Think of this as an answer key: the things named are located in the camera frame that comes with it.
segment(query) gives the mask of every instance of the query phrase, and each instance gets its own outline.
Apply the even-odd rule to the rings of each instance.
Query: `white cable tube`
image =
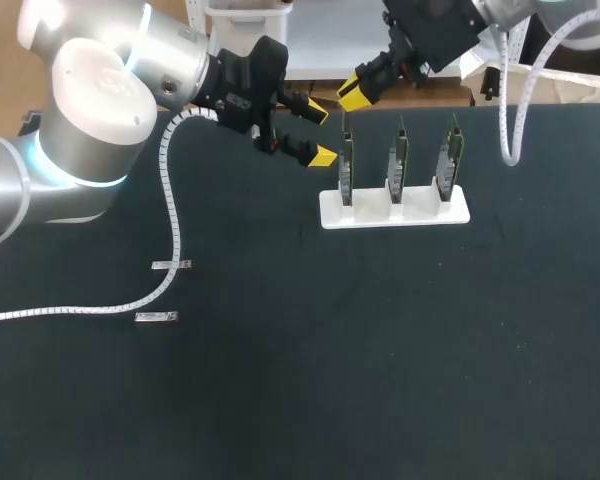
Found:
[[[146,297],[136,300],[132,303],[124,305],[117,305],[111,307],[43,307],[43,308],[32,308],[29,310],[20,310],[15,312],[0,313],[0,321],[12,320],[17,318],[27,317],[38,317],[45,315],[110,315],[116,313],[132,312],[142,307],[146,307],[158,297],[160,297],[169,288],[173,279],[178,271],[178,263],[180,262],[180,225],[178,222],[178,215],[176,212],[176,205],[173,198],[173,191],[171,190],[171,181],[169,180],[168,171],[168,151],[171,137],[173,136],[176,128],[188,118],[192,117],[204,117],[209,120],[217,121],[216,113],[208,109],[194,108],[188,111],[184,111],[177,115],[164,132],[162,141],[160,143],[160,178],[162,180],[162,188],[164,190],[164,196],[167,203],[167,210],[169,213],[169,219],[171,220],[171,234],[173,237],[173,256],[172,256],[172,267],[167,272],[167,276],[162,281],[160,286],[156,288]]]
[[[0,138],[0,145],[9,150],[9,153],[13,157],[13,160],[16,162],[16,167],[18,168],[18,173],[20,174],[20,188],[22,190],[22,196],[20,197],[20,206],[18,207],[18,211],[16,212],[16,216],[13,218],[13,221],[9,225],[9,227],[5,230],[5,232],[0,236],[0,244],[4,242],[7,238],[9,238],[13,232],[15,232],[24,217],[27,216],[27,212],[29,211],[29,205],[31,203],[31,179],[29,178],[29,172],[27,171],[27,165],[24,163],[22,159],[22,155],[20,152],[11,145],[4,138]]]
[[[502,150],[502,158],[509,166],[515,166],[520,161],[520,153],[522,151],[522,139],[524,135],[524,125],[527,119],[531,96],[535,89],[538,78],[547,64],[549,57],[553,54],[556,48],[578,28],[588,23],[600,22],[600,10],[589,10],[574,17],[572,20],[564,24],[544,46],[540,55],[536,59],[529,77],[524,85],[522,97],[518,105],[516,114],[516,123],[513,132],[513,152],[509,150],[509,134],[507,129],[507,81],[509,74],[509,50],[507,34],[500,34],[500,147]]]

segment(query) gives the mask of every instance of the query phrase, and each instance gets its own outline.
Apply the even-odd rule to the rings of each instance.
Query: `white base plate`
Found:
[[[453,188],[450,202],[442,202],[435,178],[426,187],[405,187],[402,204],[393,205],[389,189],[363,188],[353,191],[353,206],[342,205],[339,190],[320,193],[322,227],[343,228],[411,227],[469,223],[471,215],[462,188]]]

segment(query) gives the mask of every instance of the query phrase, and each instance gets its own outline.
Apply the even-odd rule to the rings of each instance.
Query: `black mat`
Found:
[[[354,118],[357,186],[382,184],[399,113]],[[451,111],[402,113],[428,183]],[[195,269],[151,308],[180,323],[0,324],[0,479],[600,479],[600,106],[534,109],[515,169],[495,110],[457,113],[470,225],[389,231],[322,230],[335,170],[190,121],[171,171]],[[338,146],[338,118],[282,123]],[[158,285],[157,139],[103,218],[0,249],[0,310]]]

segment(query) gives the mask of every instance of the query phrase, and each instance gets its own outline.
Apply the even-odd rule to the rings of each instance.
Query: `circuit board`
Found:
[[[393,147],[389,151],[389,169],[387,172],[391,203],[393,204],[402,202],[402,190],[406,181],[408,157],[409,139],[407,138],[407,130],[404,128],[404,119],[400,118],[398,134],[394,140]]]
[[[454,115],[449,120],[449,128],[445,135],[444,142],[440,148],[440,157],[436,168],[436,184],[440,199],[443,202],[451,201],[453,186],[456,184],[460,160],[464,150],[464,136],[458,124],[458,119]]]

